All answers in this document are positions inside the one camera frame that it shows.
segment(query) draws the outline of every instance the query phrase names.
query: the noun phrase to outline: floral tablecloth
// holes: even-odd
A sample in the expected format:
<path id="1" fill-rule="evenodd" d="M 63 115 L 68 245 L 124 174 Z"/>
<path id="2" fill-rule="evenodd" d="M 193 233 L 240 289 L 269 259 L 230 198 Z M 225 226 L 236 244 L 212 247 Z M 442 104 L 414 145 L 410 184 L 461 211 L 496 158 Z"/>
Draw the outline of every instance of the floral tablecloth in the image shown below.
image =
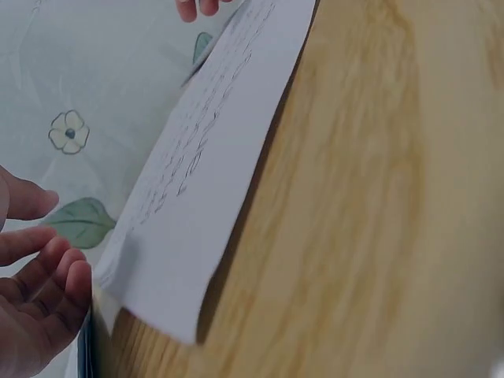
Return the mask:
<path id="1" fill-rule="evenodd" d="M 184 24 L 173 0 L 0 0 L 0 164 L 60 194 L 44 222 L 92 265 L 183 78 L 234 7 Z M 40 376 L 63 377 L 68 357 Z"/>

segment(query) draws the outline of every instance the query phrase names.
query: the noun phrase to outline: finger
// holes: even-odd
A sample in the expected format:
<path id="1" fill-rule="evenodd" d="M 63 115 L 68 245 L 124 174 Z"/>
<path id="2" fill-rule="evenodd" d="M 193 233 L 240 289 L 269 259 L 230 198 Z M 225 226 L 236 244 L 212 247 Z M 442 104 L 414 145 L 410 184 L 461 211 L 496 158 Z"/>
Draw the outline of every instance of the finger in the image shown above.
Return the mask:
<path id="1" fill-rule="evenodd" d="M 0 218 L 6 215 L 7 218 L 23 221 L 39 219 L 46 216 L 59 201 L 56 192 L 44 191 L 31 181 L 18 179 L 2 166 L 0 166 L 0 182 L 0 187 L 7 186 L 9 192 L 7 214 L 0 213 Z"/>
<path id="2" fill-rule="evenodd" d="M 196 20 L 196 3 L 195 0 L 175 0 L 176 8 L 179 11 L 180 18 L 184 22 L 193 22 Z"/>
<path id="3" fill-rule="evenodd" d="M 21 258 L 39 252 L 55 236 L 56 231 L 46 226 L 0 234 L 0 266 L 11 265 Z"/>
<path id="4" fill-rule="evenodd" d="M 70 267 L 63 300 L 40 323 L 50 345 L 47 359 L 53 358 L 75 339 L 90 305 L 91 267 L 85 261 L 76 261 Z"/>
<path id="5" fill-rule="evenodd" d="M 17 307 L 19 311 L 30 315 L 36 320 L 42 320 L 55 311 L 65 294 L 65 285 L 70 267 L 76 261 L 86 261 L 86 257 L 79 250 L 67 250 L 55 272 L 43 285 L 42 290 L 30 302 L 20 304 Z"/>
<path id="6" fill-rule="evenodd" d="M 4 281 L 2 292 L 14 305 L 24 303 L 38 294 L 56 270 L 69 242 L 55 237 L 41 249 L 36 258 L 27 263 L 9 281 Z"/>
<path id="7" fill-rule="evenodd" d="M 199 10 L 205 16 L 213 16 L 219 10 L 219 0 L 201 0 Z"/>

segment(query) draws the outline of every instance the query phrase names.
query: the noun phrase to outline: fingernail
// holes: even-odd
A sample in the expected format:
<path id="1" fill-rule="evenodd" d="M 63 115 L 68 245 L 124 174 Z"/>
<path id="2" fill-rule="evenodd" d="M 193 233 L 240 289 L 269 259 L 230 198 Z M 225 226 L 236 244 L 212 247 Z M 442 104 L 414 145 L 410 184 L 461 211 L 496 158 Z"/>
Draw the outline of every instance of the fingernail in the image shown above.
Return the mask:
<path id="1" fill-rule="evenodd" d="M 60 202 L 60 196 L 55 191 L 46 191 L 47 202 L 49 202 L 53 207 Z"/>

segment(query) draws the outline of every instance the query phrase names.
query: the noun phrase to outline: wood grain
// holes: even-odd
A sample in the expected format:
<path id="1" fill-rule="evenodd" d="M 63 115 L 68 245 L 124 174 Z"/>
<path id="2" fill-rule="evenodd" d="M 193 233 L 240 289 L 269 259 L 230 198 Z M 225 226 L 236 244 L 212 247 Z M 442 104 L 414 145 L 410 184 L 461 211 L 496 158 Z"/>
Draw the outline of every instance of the wood grain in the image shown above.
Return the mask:
<path id="1" fill-rule="evenodd" d="M 504 347 L 504 2 L 321 0 L 274 128 L 204 343 L 122 313 L 99 333 L 104 376 L 489 376 Z"/>

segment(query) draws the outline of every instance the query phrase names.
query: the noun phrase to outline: handwriting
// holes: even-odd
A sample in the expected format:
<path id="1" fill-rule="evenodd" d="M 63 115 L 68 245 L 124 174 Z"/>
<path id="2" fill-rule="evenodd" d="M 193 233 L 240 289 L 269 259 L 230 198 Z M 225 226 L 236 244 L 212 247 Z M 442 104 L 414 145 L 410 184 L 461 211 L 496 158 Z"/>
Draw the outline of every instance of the handwriting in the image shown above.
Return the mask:
<path id="1" fill-rule="evenodd" d="M 236 80 L 254 59 L 254 41 L 275 9 L 275 0 L 249 2 L 230 24 L 225 43 L 218 43 L 208 61 L 181 98 L 161 134 L 156 168 L 139 207 L 139 223 L 161 211 L 166 202 L 187 192 L 191 177 L 211 143 Z"/>

